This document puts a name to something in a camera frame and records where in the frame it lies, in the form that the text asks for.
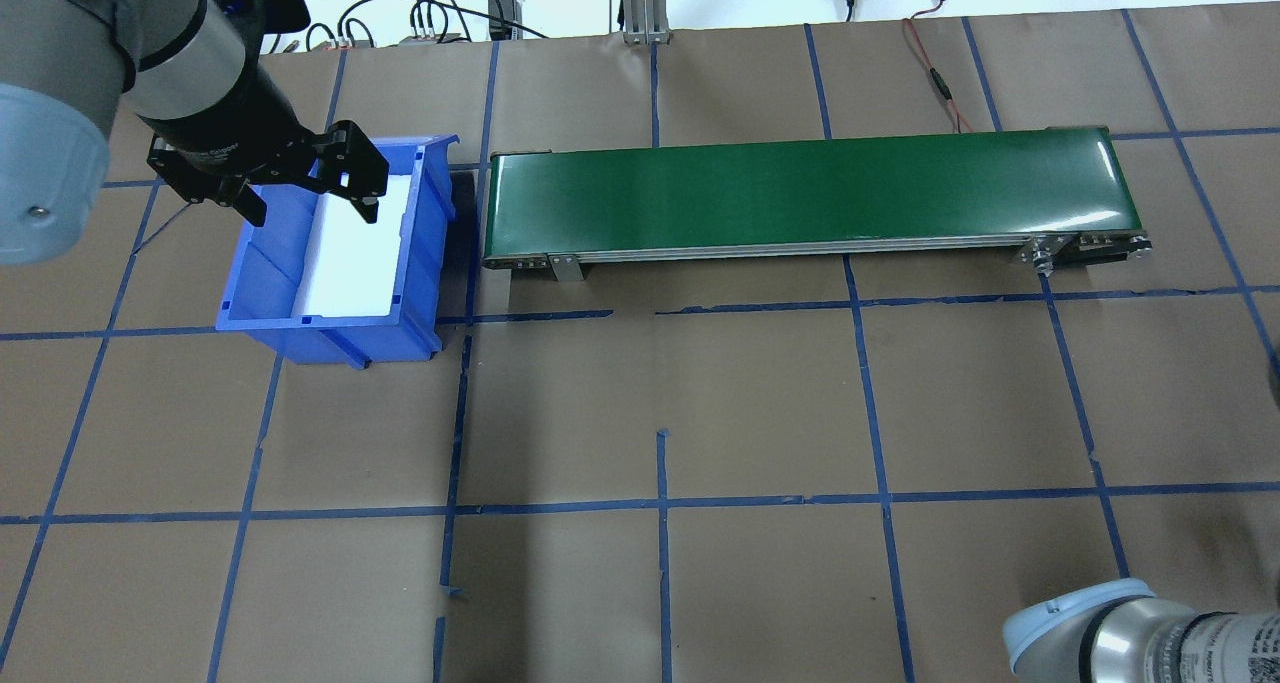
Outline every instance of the blue tape grid line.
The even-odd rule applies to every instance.
[[[1112,499],[1151,496],[1198,496],[1221,492],[1280,492],[1280,481],[1234,483],[1134,483],[1107,486]],[[891,492],[893,504],[915,501],[1032,501],[1088,499],[1098,495],[1096,486],[1065,489],[992,489],[970,491]],[[703,509],[704,506],[805,506],[879,505],[878,492],[819,492],[819,495],[709,496],[667,499],[622,499],[595,501],[549,501],[548,504],[457,505],[457,515],[547,515],[563,513],[602,513],[611,510]],[[329,506],[329,509],[251,510],[251,521],[351,521],[369,518],[444,518],[444,505],[416,506]],[[169,513],[77,513],[52,515],[50,524],[115,523],[211,523],[238,521],[238,510],[187,510]],[[40,524],[41,515],[0,515],[0,524]]]
[[[863,327],[863,310],[858,299],[858,281],[849,263],[849,255],[842,256],[845,283],[849,287],[849,308],[854,313],[854,342],[858,347],[858,372],[863,382],[863,400],[867,405],[867,425],[872,437],[872,458],[876,463],[876,490],[881,506],[881,523],[884,530],[884,553],[888,558],[888,582],[893,593],[893,618],[897,622],[897,643],[902,655],[902,675],[906,683],[915,683],[915,664],[911,660],[911,637],[906,627],[906,601],[902,596],[902,574],[897,560],[897,538],[893,535],[892,492],[888,487],[888,473],[884,468],[884,449],[881,445],[879,417],[876,413],[876,391],[872,386],[872,368],[867,354],[867,336]]]
[[[973,35],[973,23],[969,17],[960,18],[964,26],[964,37],[969,41],[969,54],[973,56],[973,65],[978,69],[978,83],[982,86],[982,96],[987,98],[987,113],[991,114],[991,124],[996,130],[1005,130],[1000,122],[1000,110],[996,107],[996,98],[991,95],[991,82],[987,81],[987,69],[982,64],[982,52],[978,51],[978,38]]]
[[[444,677],[444,616],[436,616],[435,640],[431,641],[431,683],[440,683]]]
[[[453,414],[453,451],[449,455],[449,492],[444,504],[444,542],[440,546],[440,586],[448,587],[453,573],[453,531],[458,514],[458,482],[462,478],[462,441],[466,437],[467,390],[471,377],[472,338],[462,340],[462,365],[458,370],[458,400]]]
[[[498,82],[498,51],[502,41],[493,41],[492,49],[489,49],[489,74],[484,95],[484,123],[480,128],[480,160],[476,165],[476,229],[471,240],[471,260],[467,267],[467,324],[474,322],[476,315],[476,288],[480,287],[480,258],[484,256],[484,217],[488,208],[488,205],[485,205],[485,184],[489,182],[489,132],[493,130],[493,95],[495,82]]]
[[[671,432],[658,431],[658,596],[662,616],[662,683],[672,683],[671,656],[671,544],[667,537],[667,441]]]
[[[239,574],[241,558],[244,554],[244,536],[248,533],[248,522],[253,509],[253,492],[257,491],[257,477],[262,468],[262,441],[271,425],[271,413],[275,409],[275,390],[280,382],[280,370],[284,358],[275,354],[275,365],[271,367],[271,381],[266,386],[266,400],[262,402],[262,420],[257,428],[257,441],[253,446],[253,459],[250,463],[248,481],[244,483],[244,499],[237,515],[236,542],[232,545],[232,563],[227,568],[227,583],[223,587],[223,604],[218,609],[218,627],[214,631],[214,648],[209,655],[207,683],[218,680],[218,668],[223,660],[223,643],[227,640],[227,623],[230,619],[232,601],[236,597],[236,578]]]
[[[1138,36],[1138,28],[1134,27],[1133,17],[1130,17],[1128,9],[1121,10],[1120,17],[1124,18],[1125,28],[1129,31],[1129,40],[1133,41],[1133,47],[1138,52],[1138,60],[1142,63],[1142,70],[1147,74],[1147,83],[1151,84],[1151,92],[1156,96],[1156,104],[1160,105],[1160,113],[1165,116],[1165,124],[1169,127],[1174,145],[1178,147],[1178,155],[1183,159],[1183,166],[1187,169],[1187,175],[1190,178],[1192,185],[1196,188],[1196,196],[1201,201],[1201,206],[1204,210],[1204,217],[1208,219],[1208,224],[1213,229],[1213,237],[1217,237],[1217,244],[1221,247],[1226,263],[1231,269],[1231,276],[1235,278],[1235,285],[1239,294],[1244,299],[1244,306],[1249,311],[1249,317],[1253,318],[1253,326],[1257,327],[1263,350],[1266,350],[1267,359],[1271,361],[1271,370],[1280,376],[1280,359],[1276,358],[1275,345],[1271,343],[1271,335],[1267,333],[1266,322],[1263,322],[1262,313],[1258,310],[1256,301],[1253,301],[1253,292],[1249,290],[1248,283],[1244,279],[1244,272],[1235,258],[1235,253],[1226,240],[1226,233],[1222,232],[1222,226],[1217,221],[1217,214],[1213,212],[1213,205],[1208,200],[1203,183],[1199,180],[1199,174],[1196,173],[1196,168],[1192,164],[1192,156],[1188,153],[1187,145],[1183,141],[1184,134],[1178,129],[1178,124],[1174,122],[1174,114],[1169,109],[1169,101],[1165,100],[1165,93],[1160,88],[1160,82],[1156,81],[1156,72],[1151,67],[1151,60],[1147,58],[1146,49],[1142,46],[1142,38]]]
[[[818,113],[822,115],[822,137],[831,139],[831,115],[827,114],[827,90],[822,84],[822,68],[818,65],[818,47],[813,42],[813,26],[804,24],[804,41],[809,46],[809,65],[813,67],[813,86],[818,92]]]
[[[474,336],[462,340],[462,361],[458,367],[458,400],[453,413],[453,450],[449,454],[449,487],[443,506],[433,506],[433,514],[444,515],[444,533],[440,542],[440,579],[444,590],[451,590],[453,577],[453,537],[460,515],[458,483],[462,480],[462,445],[466,439],[467,390],[471,379],[471,345]],[[447,616],[435,619],[435,638],[431,642],[431,680],[439,682],[444,674],[444,637]]]
[[[1057,342],[1057,354],[1062,359],[1062,372],[1066,375],[1066,384],[1071,391],[1071,404],[1075,405],[1075,418],[1080,425],[1080,437],[1084,440],[1084,451],[1089,459],[1089,469],[1093,472],[1093,485],[1102,505],[1102,519],[1107,526],[1107,537],[1111,538],[1111,553],[1116,559],[1116,570],[1121,578],[1129,577],[1129,560],[1124,555],[1124,542],[1120,541],[1120,528],[1116,526],[1115,510],[1111,508],[1111,495],[1107,491],[1107,481],[1102,475],[1102,464],[1097,459],[1097,446],[1093,441],[1093,428],[1089,425],[1089,416],[1084,411],[1084,396],[1080,393],[1080,382],[1075,376],[1075,365],[1071,361],[1071,352],[1066,345],[1066,333],[1062,331],[1062,320],[1057,313],[1057,303],[1053,301],[1053,290],[1048,285],[1047,278],[1041,278],[1041,288],[1044,292],[1044,304],[1048,308],[1050,324],[1053,327],[1053,338]]]
[[[133,247],[131,247],[131,249],[137,249],[142,238],[146,235],[147,221],[151,219],[151,210],[155,208],[156,196],[159,192],[160,183],[151,182],[151,194],[147,196],[147,205],[146,208],[142,210],[142,219],[138,223],[136,235],[133,235]],[[129,287],[129,278],[133,276],[133,267],[137,265],[137,255],[129,255],[129,258],[124,263],[120,285],[115,290],[115,301],[111,304],[111,313],[108,317],[106,331],[113,331],[115,327],[115,321],[120,315],[120,306],[124,304],[124,290]],[[19,583],[18,587],[18,596],[14,600],[13,610],[9,613],[9,623],[5,624],[4,640],[0,641],[0,671],[4,670],[5,661],[9,659],[13,637],[18,631],[18,619],[22,616],[22,609],[27,602],[27,593],[31,591],[31,582],[36,576],[36,565],[40,563],[40,554],[45,546],[45,537],[49,535],[49,527],[52,523],[54,510],[58,506],[58,498],[63,492],[64,482],[67,482],[67,472],[70,468],[72,457],[76,454],[76,444],[79,441],[81,430],[84,427],[84,417],[88,414],[90,402],[93,396],[93,388],[97,386],[97,377],[102,372],[102,361],[106,359],[106,349],[110,342],[109,336],[102,338],[101,344],[97,347],[97,356],[93,359],[93,367],[88,373],[88,381],[84,382],[84,395],[81,396],[79,409],[76,412],[76,422],[72,425],[72,432],[68,436],[67,449],[63,451],[63,458],[58,466],[58,475],[54,477],[54,483],[49,492],[49,500],[45,504],[45,512],[40,518],[36,540],[32,542],[31,547],[31,555],[27,556],[27,568],[23,569],[22,583]]]
[[[1248,287],[1253,294],[1280,294],[1280,285]],[[1220,287],[1203,288],[1152,288],[1147,292],[1053,292],[1056,301],[1115,301],[1115,299],[1152,299],[1152,297],[1189,297],[1189,295],[1239,295],[1239,288]],[[909,306],[909,304],[983,304],[983,303],[1025,303],[1025,301],[1043,301],[1043,294],[983,294],[983,295],[934,295],[934,297],[883,297],[883,299],[860,301],[863,308],[877,308],[877,306]],[[704,315],[704,313],[763,313],[763,311],[781,310],[845,310],[849,301],[786,301],[786,303],[741,303],[741,304],[690,304],[681,310],[659,310],[654,315]],[[529,324],[538,320],[582,320],[582,318],[608,318],[613,310],[557,310],[548,313],[490,313],[476,315],[472,324]],[[465,326],[467,320],[461,315],[445,315],[436,318],[440,326]],[[234,335],[234,333],[218,331],[212,326],[191,327],[119,327],[114,331],[49,331],[49,333],[0,333],[0,342],[58,342],[68,338],[138,338],[138,336],[202,336],[202,335]]]
[[[978,40],[973,35],[973,26],[969,24],[968,18],[964,19],[965,37],[969,40],[969,54],[973,55],[974,68],[978,69],[978,81],[982,82],[983,96],[987,98],[987,107],[991,113],[991,120],[996,130],[1004,130],[1000,122],[1000,110],[996,107],[996,100],[991,95],[991,86],[987,82],[987,70],[982,63],[982,51],[978,49]],[[1124,542],[1120,541],[1120,528],[1116,524],[1115,509],[1111,506],[1111,496],[1107,491],[1106,477],[1102,473],[1102,464],[1096,455],[1096,445],[1093,441],[1093,428],[1089,425],[1088,411],[1084,409],[1084,396],[1080,393],[1080,382],[1075,376],[1075,365],[1071,361],[1070,347],[1066,342],[1066,333],[1062,331],[1062,320],[1057,313],[1057,303],[1053,294],[1053,288],[1050,285],[1047,278],[1041,278],[1041,294],[1044,299],[1044,308],[1047,310],[1050,324],[1053,329],[1053,338],[1057,343],[1057,354],[1062,361],[1062,373],[1066,376],[1066,384],[1071,393],[1071,404],[1075,408],[1076,423],[1080,427],[1080,437],[1084,441],[1084,453],[1089,460],[1089,469],[1093,473],[1093,483],[1098,496],[1098,504],[1102,506],[1102,519],[1106,523],[1107,537],[1111,540],[1111,553],[1115,555],[1116,570],[1120,573],[1121,578],[1129,577],[1129,560],[1126,560],[1124,554]]]

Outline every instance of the conveyor belt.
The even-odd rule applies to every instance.
[[[484,263],[980,246],[1044,272],[1148,249],[1107,130],[497,155]]]

